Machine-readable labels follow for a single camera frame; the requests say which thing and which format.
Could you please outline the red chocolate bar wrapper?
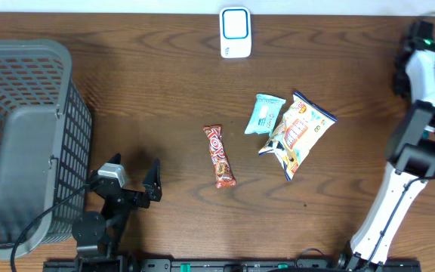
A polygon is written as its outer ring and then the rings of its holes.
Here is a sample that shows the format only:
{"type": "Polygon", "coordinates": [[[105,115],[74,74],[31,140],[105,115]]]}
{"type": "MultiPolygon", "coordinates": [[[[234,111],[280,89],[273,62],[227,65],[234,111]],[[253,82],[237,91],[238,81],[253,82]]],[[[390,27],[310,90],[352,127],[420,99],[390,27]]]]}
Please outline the red chocolate bar wrapper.
{"type": "Polygon", "coordinates": [[[216,188],[235,186],[236,179],[222,141],[222,125],[204,126],[203,131],[209,140],[209,153],[214,166],[216,188]]]}

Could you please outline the mint green wipes packet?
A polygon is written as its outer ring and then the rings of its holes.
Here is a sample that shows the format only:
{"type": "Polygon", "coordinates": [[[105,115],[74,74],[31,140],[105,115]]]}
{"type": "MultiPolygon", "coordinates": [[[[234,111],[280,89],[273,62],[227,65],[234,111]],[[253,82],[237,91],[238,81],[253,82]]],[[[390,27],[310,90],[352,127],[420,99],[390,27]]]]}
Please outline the mint green wipes packet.
{"type": "Polygon", "coordinates": [[[245,134],[271,134],[286,100],[268,94],[257,94],[255,107],[245,134]]]}

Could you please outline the yellow snack chip bag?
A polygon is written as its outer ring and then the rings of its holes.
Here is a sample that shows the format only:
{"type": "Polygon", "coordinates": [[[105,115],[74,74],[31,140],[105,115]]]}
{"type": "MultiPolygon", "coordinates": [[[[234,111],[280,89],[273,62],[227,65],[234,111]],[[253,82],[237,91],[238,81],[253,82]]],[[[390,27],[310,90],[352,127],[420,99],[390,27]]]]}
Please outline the yellow snack chip bag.
{"type": "Polygon", "coordinates": [[[293,94],[293,103],[282,115],[260,156],[273,153],[279,160],[287,181],[291,181],[312,147],[337,122],[337,118],[307,99],[301,92],[293,94]]]}

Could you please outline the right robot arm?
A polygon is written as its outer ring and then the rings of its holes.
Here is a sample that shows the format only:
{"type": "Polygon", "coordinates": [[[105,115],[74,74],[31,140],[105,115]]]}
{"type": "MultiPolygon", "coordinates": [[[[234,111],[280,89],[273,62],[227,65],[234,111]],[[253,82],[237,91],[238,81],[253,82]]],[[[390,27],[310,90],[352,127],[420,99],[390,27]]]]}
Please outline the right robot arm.
{"type": "Polygon", "coordinates": [[[147,259],[145,271],[418,271],[418,261],[391,261],[390,244],[410,205],[435,180],[435,39],[430,14],[416,18],[395,60],[393,91],[409,109],[387,142],[378,195],[361,228],[336,261],[318,249],[294,261],[172,261],[147,259]]]}

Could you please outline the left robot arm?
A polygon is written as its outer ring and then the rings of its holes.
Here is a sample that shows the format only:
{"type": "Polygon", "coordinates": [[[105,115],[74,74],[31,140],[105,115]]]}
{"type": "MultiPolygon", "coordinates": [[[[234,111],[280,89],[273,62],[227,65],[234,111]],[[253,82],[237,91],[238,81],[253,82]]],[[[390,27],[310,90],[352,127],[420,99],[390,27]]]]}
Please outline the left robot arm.
{"type": "Polygon", "coordinates": [[[147,209],[162,198],[160,160],[155,159],[142,185],[143,191],[125,189],[128,180],[121,156],[94,170],[88,189],[104,200],[99,212],[84,212],[74,220],[72,235],[77,242],[77,271],[139,271],[131,256],[119,254],[119,245],[131,212],[147,209]]]}

